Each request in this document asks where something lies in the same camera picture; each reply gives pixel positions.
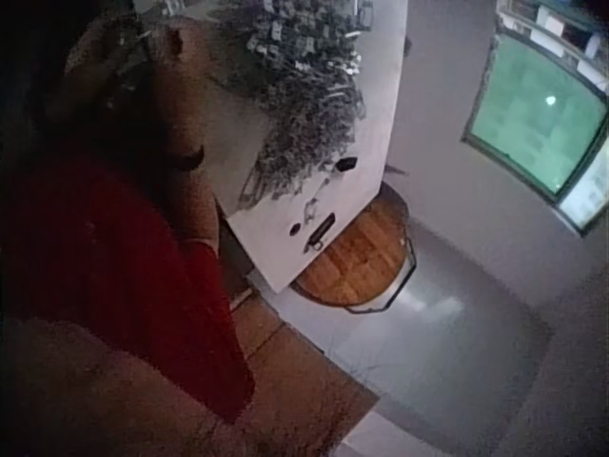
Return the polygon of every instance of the person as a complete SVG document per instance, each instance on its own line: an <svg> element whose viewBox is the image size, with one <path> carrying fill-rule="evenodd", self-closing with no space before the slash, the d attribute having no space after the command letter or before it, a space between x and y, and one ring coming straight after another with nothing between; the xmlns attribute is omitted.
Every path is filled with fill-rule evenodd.
<svg viewBox="0 0 609 457"><path fill-rule="evenodd" d="M159 153L149 152L150 162L163 165L148 179L154 192L123 166L129 160L115 160L129 154L124 145L133 142L108 151L108 143L97 141L104 137L103 125L73 123L124 62L124 50L68 74L66 89L59 91L63 104L50 102L48 115L55 124L70 119L79 129L63 128L5 185L0 246L9 317L3 323L3 363L13 365L3 369L3 398L14 403L14 423L32 420L34 406L26 405L35 398L42 405L39 423L62 424L67 417L73 422L72 413L83 409L90 412L89 427L101 426L94 420L100 414L111 427L120 422L116 408L144 391L143 405L162 409L151 404L168 401L162 392L170 384L184 392L173 398L182 395L176 405L186 405L186 416L191 410L203 414L197 406L203 405L231 424L253 395L223 291L218 214L203 165L204 36L194 21L181 19L157 30L157 37L150 86L166 136ZM142 159L141 154L134 156ZM100 391L110 385L130 388L109 401ZM155 386L154 393L143 386ZM76 402L74 392L89 400ZM36 439L45 441L26 432L11 438L22 452L40 446Z"/></svg>

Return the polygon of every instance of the red shirt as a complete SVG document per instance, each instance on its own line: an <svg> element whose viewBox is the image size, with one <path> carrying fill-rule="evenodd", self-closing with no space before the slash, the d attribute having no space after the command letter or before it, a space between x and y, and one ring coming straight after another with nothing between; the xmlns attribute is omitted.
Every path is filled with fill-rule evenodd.
<svg viewBox="0 0 609 457"><path fill-rule="evenodd" d="M237 418L254 385L210 247L179 242L124 173L90 156L42 164L3 210L7 310L79 324Z"/></svg>

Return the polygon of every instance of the gray floor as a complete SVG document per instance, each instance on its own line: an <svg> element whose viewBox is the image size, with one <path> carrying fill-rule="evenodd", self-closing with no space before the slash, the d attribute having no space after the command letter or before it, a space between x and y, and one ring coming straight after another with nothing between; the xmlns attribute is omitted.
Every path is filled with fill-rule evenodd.
<svg viewBox="0 0 609 457"><path fill-rule="evenodd" d="M376 410L449 453L489 455L531 387L549 327L416 222L419 265L393 307L353 316L252 280L281 315L382 396Z"/></svg>

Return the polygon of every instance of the bracelet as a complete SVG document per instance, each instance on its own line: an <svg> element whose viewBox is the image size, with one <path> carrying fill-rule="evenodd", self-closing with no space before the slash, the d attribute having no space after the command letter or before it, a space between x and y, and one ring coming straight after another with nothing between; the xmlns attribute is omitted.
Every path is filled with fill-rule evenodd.
<svg viewBox="0 0 609 457"><path fill-rule="evenodd" d="M205 150L203 146L201 146L199 150L192 155L187 155L184 157L176 157L175 155L167 156L167 165L170 169L174 169L176 171L194 171L201 166L205 156Z"/></svg>

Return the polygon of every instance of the window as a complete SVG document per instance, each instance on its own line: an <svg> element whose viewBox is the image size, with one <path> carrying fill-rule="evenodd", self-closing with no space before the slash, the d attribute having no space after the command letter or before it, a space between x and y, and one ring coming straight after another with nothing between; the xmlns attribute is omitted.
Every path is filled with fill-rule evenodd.
<svg viewBox="0 0 609 457"><path fill-rule="evenodd" d="M587 170L595 169L598 181L604 160L607 171L608 147L599 143L607 105L602 92L564 64L526 37L502 30L463 140L505 165L583 230L607 196L605 180L591 197L594 205L588 198L588 210L574 210L574 199L581 204L594 182L584 179Z"/></svg>

